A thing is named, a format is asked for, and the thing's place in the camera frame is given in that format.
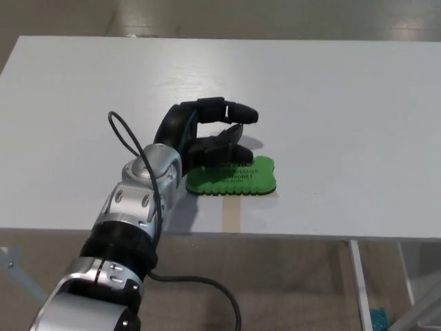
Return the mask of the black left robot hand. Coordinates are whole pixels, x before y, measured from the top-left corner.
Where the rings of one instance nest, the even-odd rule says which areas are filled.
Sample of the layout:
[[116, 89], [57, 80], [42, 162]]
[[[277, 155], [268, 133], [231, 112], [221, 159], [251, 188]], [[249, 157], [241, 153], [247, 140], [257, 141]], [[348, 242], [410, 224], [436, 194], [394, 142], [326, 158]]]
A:
[[[198, 125], [227, 123], [230, 127], [215, 136], [197, 137]], [[173, 105], [162, 120], [154, 143], [175, 149], [181, 156], [183, 172], [228, 163], [248, 165], [254, 154], [238, 142], [245, 124], [258, 122], [258, 112], [222, 97], [197, 99]]]

